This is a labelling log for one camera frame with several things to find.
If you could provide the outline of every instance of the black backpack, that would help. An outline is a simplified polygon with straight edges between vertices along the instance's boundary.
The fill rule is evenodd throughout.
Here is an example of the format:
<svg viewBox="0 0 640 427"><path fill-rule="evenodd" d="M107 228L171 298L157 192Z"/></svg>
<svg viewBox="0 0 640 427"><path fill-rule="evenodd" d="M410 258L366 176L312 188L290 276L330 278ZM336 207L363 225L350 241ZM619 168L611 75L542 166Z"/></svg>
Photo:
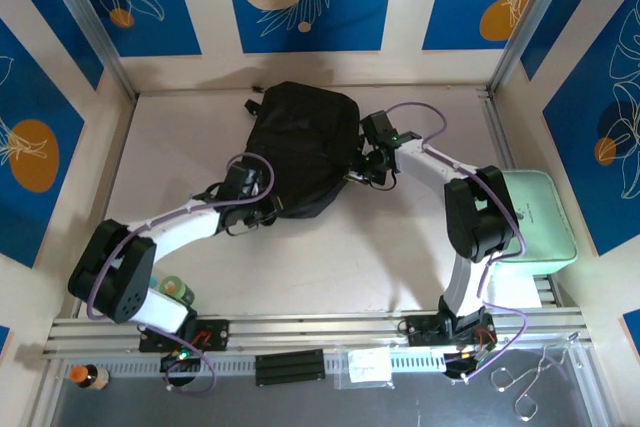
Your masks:
<svg viewBox="0 0 640 427"><path fill-rule="evenodd" d="M261 105L246 106L257 114L246 151L273 166L278 217L316 217L346 184L359 147L358 104L343 94L284 82L267 89Z"/></svg>

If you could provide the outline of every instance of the white table surface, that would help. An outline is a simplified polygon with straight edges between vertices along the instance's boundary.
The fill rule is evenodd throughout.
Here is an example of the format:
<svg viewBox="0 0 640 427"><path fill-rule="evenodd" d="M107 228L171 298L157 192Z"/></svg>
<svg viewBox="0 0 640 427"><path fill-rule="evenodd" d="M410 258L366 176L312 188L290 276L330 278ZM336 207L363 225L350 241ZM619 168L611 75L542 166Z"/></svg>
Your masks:
<svg viewBox="0 0 640 427"><path fill-rule="evenodd" d="M429 102L449 120L436 147L467 163L499 165L473 87L335 90L358 102L361 116L399 102ZM221 181L252 128L243 108L249 97L261 100L249 91L142 96L107 218L153 217ZM391 120L400 132L424 135L440 127L436 115L419 107L397 110ZM240 237L203 239L157 268L194 290L201 314L351 313L435 309L453 260L443 204L400 175L391 192L350 184L315 219L280 219ZM535 296L533 279L530 284Z"/></svg>

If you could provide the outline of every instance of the white label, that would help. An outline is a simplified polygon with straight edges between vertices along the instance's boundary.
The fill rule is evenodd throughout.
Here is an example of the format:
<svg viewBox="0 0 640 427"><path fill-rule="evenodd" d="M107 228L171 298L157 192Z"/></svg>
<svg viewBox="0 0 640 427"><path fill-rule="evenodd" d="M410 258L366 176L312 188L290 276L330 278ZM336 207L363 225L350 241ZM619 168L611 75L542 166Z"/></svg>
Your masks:
<svg viewBox="0 0 640 427"><path fill-rule="evenodd" d="M391 352L387 347L352 350L348 358L349 378L354 384L391 380Z"/></svg>

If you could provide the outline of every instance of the orange circle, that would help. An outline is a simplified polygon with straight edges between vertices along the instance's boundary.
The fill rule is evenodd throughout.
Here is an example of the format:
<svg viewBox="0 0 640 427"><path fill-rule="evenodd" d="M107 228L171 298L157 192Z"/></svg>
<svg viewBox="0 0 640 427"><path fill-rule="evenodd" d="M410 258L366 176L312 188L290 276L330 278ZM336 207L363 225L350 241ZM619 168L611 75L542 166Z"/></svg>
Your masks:
<svg viewBox="0 0 640 427"><path fill-rule="evenodd" d="M511 37L529 0L497 0L485 10L480 20L480 35L487 40Z"/></svg>
<svg viewBox="0 0 640 427"><path fill-rule="evenodd" d="M596 144L596 160L605 167L616 160L616 143L609 137L601 138Z"/></svg>
<svg viewBox="0 0 640 427"><path fill-rule="evenodd" d="M9 157L13 177L31 192L46 192L56 180L60 164L56 135L47 124L34 119L18 123L11 134L9 143L15 148Z"/></svg>
<svg viewBox="0 0 640 427"><path fill-rule="evenodd" d="M84 382L89 377L89 369L87 369L84 365L76 365L71 372L69 372L69 378L79 384Z"/></svg>
<svg viewBox="0 0 640 427"><path fill-rule="evenodd" d="M116 24L118 27L122 27L123 29L128 29L129 27L133 27L135 23L135 19L131 12L128 10L116 8L109 12L109 18L111 22Z"/></svg>

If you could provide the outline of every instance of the mint green box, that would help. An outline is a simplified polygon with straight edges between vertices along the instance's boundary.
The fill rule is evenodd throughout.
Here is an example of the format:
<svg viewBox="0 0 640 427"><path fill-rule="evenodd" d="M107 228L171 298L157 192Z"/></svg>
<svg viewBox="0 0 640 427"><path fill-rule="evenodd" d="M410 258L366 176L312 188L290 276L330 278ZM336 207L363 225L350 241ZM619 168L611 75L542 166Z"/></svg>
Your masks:
<svg viewBox="0 0 640 427"><path fill-rule="evenodd" d="M537 170L506 170L503 175L527 242L527 253L498 262L495 272L548 275L575 262L578 258L576 239L551 177ZM505 253L519 249L520 242L514 237Z"/></svg>

